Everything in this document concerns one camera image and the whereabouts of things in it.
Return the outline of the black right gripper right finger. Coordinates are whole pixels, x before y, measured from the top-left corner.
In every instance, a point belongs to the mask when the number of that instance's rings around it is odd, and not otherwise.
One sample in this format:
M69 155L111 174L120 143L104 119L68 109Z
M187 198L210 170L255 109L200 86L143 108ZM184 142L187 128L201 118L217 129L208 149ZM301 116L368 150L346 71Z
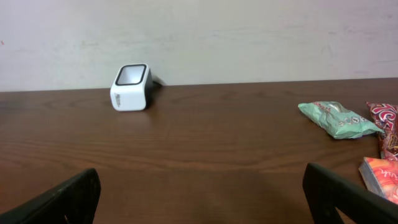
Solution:
M355 223L397 224L396 204L318 164L307 164L302 187L315 223L343 223L342 211Z

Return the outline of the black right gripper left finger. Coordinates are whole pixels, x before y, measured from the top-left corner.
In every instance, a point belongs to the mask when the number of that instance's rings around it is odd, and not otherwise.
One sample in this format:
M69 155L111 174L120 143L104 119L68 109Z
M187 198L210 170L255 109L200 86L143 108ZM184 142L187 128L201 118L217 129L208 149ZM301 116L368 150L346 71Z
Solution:
M1 214L1 223L92 224L100 193L101 184L96 169L86 169Z

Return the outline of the orange tissue pack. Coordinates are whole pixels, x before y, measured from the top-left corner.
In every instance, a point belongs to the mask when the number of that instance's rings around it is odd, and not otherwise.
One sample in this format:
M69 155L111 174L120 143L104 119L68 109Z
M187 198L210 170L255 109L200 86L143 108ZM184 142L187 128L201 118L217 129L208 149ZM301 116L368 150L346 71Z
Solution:
M397 204L397 161L364 157L359 172L369 191Z

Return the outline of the teal wet wipes pack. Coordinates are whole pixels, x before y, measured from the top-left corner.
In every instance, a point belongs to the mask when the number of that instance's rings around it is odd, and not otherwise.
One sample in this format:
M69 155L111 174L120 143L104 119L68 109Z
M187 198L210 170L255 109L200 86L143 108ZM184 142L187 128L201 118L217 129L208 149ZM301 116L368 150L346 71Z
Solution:
M299 110L334 139L356 139L384 131L373 122L347 110L336 101L298 104Z

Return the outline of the red Top chocolate bar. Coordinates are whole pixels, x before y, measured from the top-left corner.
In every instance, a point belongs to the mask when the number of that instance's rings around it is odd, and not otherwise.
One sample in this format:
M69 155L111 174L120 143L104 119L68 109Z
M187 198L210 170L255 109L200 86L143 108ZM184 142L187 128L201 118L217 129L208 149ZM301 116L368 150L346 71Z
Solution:
M397 161L397 105L370 103L366 105L378 132L379 150L382 159Z

